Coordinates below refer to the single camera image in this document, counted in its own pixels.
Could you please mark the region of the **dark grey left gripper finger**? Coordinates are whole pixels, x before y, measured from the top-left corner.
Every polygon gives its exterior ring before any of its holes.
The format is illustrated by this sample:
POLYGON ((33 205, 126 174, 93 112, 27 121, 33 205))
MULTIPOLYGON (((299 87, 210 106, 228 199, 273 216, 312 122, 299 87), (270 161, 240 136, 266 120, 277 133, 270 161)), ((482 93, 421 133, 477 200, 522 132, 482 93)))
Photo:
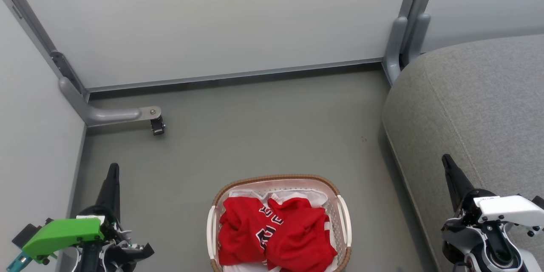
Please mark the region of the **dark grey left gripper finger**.
POLYGON ((96 211, 104 213, 111 221, 121 221, 120 213, 120 166, 113 162, 108 169, 106 179, 102 183, 97 201, 96 211))

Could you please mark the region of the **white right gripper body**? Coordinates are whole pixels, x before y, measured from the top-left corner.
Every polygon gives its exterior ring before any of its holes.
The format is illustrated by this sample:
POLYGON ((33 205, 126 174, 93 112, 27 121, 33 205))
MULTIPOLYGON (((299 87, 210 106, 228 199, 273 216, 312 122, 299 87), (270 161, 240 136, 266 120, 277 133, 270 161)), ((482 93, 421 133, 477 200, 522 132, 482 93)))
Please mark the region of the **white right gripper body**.
POLYGON ((480 226, 486 222, 510 223, 524 226, 534 237, 543 231, 544 200, 540 196, 529 200, 521 195, 498 196, 484 189, 469 191, 461 200, 457 217, 465 226, 480 226))

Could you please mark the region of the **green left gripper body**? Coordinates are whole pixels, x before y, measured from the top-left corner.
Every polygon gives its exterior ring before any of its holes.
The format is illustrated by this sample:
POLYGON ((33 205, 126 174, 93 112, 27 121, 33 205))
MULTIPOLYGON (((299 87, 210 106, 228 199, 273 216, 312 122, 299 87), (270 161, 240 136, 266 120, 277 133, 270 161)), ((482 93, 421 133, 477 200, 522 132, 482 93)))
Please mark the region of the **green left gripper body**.
POLYGON ((20 254, 8 265, 8 272, 21 272, 31 261, 46 266, 56 252, 76 247, 83 255, 85 243, 97 242, 102 247, 113 242, 128 241, 128 231, 120 224, 120 213, 105 205, 85 208, 75 218, 48 218, 43 226, 27 224, 13 239, 20 254))

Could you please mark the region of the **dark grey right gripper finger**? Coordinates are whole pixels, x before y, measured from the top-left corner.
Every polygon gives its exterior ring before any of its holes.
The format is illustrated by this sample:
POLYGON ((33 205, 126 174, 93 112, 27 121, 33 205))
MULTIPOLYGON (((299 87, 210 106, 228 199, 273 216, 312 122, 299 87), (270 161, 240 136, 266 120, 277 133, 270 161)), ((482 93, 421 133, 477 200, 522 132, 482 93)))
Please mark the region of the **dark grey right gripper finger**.
POLYGON ((449 191, 451 205, 454 211, 461 206, 464 197, 470 193, 475 187, 472 185, 468 177, 457 166, 450 154, 443 154, 441 161, 445 170, 445 179, 449 191))

